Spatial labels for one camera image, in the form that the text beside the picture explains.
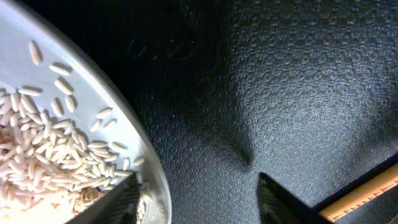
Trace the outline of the grey plate with rice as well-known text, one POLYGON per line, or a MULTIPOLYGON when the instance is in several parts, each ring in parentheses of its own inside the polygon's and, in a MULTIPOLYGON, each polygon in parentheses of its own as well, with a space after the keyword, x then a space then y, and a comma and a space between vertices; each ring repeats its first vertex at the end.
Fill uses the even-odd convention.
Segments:
POLYGON ((105 74, 15 1, 1 2, 1 222, 67 223, 135 175, 136 223, 170 223, 140 122, 105 74))

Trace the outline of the round black serving tray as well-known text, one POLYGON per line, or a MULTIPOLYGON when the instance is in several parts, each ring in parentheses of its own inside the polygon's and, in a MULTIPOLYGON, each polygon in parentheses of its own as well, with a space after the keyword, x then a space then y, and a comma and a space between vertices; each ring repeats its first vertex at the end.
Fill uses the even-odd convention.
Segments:
POLYGON ((396 1, 28 1, 107 74, 173 223, 259 223, 264 172, 321 210, 397 162, 396 1))

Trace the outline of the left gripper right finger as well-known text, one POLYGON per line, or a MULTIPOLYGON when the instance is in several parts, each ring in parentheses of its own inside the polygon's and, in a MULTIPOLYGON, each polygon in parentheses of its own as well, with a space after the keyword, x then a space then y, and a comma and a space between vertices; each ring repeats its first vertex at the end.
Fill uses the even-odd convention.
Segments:
POLYGON ((262 224, 330 224, 266 173, 259 173, 256 196, 262 224))

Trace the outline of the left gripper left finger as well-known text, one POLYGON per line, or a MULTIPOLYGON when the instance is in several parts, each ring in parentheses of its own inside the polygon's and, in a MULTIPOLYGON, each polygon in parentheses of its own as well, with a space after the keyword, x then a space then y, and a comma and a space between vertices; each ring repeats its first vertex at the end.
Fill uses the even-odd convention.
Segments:
POLYGON ((133 224, 137 222, 140 190, 130 175, 67 224, 133 224))

